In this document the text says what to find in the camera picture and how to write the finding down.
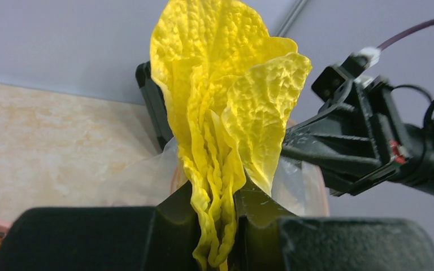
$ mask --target beige marble surface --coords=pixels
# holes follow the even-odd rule
[[[0,219],[95,202],[104,180],[157,153],[151,138],[144,106],[0,85]]]

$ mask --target crumpled yellow cloth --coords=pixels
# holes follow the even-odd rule
[[[180,164],[192,183],[202,270],[226,269],[244,168],[270,195],[285,126],[311,70],[288,38],[270,37],[237,0],[170,0],[150,42]]]

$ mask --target plastic bag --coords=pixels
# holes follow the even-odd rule
[[[98,191],[99,206],[156,206],[177,190],[177,142],[105,181]],[[280,158],[272,185],[272,199],[297,216],[328,216],[327,196],[319,167]]]

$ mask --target white wall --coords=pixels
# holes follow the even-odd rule
[[[311,0],[288,33],[314,66],[293,117],[303,121],[316,114],[322,103],[310,90],[310,83],[325,66],[433,18],[431,0]],[[422,85],[434,95],[434,28],[416,33],[384,51],[380,63],[368,74],[384,75],[395,85]],[[403,89],[396,91],[394,98],[403,120],[421,125],[428,106],[425,98]],[[356,197],[332,197],[329,203],[331,214],[336,216],[409,218],[423,226],[434,240],[434,197],[408,187],[385,183]]]
[[[275,32],[292,0],[247,0]],[[144,103],[134,78],[167,0],[0,0],[0,83]]]

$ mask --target black cable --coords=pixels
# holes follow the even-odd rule
[[[433,101],[432,94],[430,94],[430,92],[428,90],[424,89],[421,86],[405,84],[405,85],[398,85],[398,86],[396,86],[393,89],[395,90],[395,89],[400,89],[400,88],[416,90],[417,92],[420,92],[422,95],[424,95],[425,97],[427,97],[427,100],[430,103],[432,103],[432,101]]]
[[[423,118],[423,129],[432,129],[433,128],[433,116],[434,112],[434,100],[428,106],[427,112],[425,112],[425,117]]]
[[[400,32],[399,34],[396,34],[395,36],[389,38],[388,40],[384,41],[381,45],[379,45],[377,48],[380,49],[381,51],[385,50],[386,48],[388,48],[390,45],[394,44],[395,42],[417,32],[420,31],[422,29],[425,29],[427,27],[431,27],[434,25],[434,19],[430,20],[430,21],[424,21],[423,23],[417,24],[414,27],[411,27],[405,31]]]

